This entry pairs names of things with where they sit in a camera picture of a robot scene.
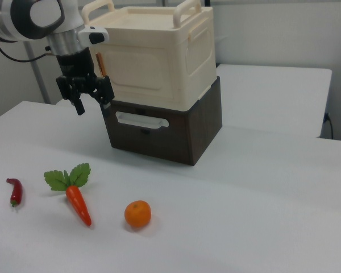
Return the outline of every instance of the brown drawer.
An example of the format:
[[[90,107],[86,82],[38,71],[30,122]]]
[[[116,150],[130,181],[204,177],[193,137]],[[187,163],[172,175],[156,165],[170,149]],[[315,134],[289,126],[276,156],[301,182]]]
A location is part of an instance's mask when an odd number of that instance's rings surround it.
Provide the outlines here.
[[[222,127],[220,79],[188,111],[112,101],[102,114],[112,147],[195,165]]]

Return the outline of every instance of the tangerine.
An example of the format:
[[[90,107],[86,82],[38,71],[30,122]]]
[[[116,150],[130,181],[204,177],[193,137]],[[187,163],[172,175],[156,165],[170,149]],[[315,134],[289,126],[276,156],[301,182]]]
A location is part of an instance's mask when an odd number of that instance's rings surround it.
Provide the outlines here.
[[[124,216],[130,226],[141,228],[150,222],[152,212],[147,202],[138,200],[127,205]]]

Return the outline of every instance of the storage box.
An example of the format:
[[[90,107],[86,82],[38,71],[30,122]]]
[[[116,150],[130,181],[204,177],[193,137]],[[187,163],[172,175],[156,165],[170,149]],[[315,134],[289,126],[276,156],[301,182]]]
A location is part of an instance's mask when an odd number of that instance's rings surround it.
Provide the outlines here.
[[[220,79],[188,111],[119,101],[101,110],[114,148],[195,165],[222,127]]]
[[[104,5],[109,12],[89,20]],[[83,8],[82,17],[109,33],[110,41],[91,52],[95,64],[96,53],[102,56],[114,101],[188,111],[217,78],[213,10],[201,7],[199,0],[120,10],[111,0],[97,0]]]

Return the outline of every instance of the toy carrot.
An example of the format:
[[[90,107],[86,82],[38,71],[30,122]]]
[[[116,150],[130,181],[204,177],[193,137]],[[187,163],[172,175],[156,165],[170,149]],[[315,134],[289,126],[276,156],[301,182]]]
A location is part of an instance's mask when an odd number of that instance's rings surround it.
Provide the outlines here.
[[[67,171],[64,171],[64,173],[61,171],[44,173],[45,181],[51,186],[52,191],[66,191],[68,201],[87,226],[90,226],[92,221],[79,187],[87,183],[90,173],[89,163],[74,167],[70,175],[68,175]]]

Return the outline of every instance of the cable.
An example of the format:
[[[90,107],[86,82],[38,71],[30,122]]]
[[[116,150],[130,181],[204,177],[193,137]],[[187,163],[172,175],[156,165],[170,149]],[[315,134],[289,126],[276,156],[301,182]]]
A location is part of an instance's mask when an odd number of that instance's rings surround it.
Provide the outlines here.
[[[326,121],[329,121],[330,123],[330,128],[331,128],[331,139],[334,138],[334,128],[332,126],[331,118],[330,118],[330,113],[325,113],[325,116],[323,117],[323,124],[325,124]]]
[[[42,55],[40,55],[40,56],[38,56],[38,57],[36,57],[36,58],[34,58],[34,59],[30,59],[30,60],[18,60],[18,59],[12,58],[12,57],[10,57],[8,54],[6,54],[6,53],[1,49],[1,47],[0,47],[0,52],[1,52],[2,55],[4,55],[5,57],[7,57],[8,59],[10,59],[10,60],[12,60],[12,61],[16,61],[16,62],[18,62],[18,63],[30,63],[30,62],[32,62],[32,61],[36,61],[36,60],[39,60],[39,59],[41,59],[41,58],[43,58],[43,57],[46,57],[46,56],[48,55],[47,53],[45,53],[45,54],[42,54]]]
[[[330,122],[330,127],[331,127],[331,139],[333,139],[334,138],[334,129],[332,128],[332,122],[331,122],[330,117],[328,117],[328,121]]]

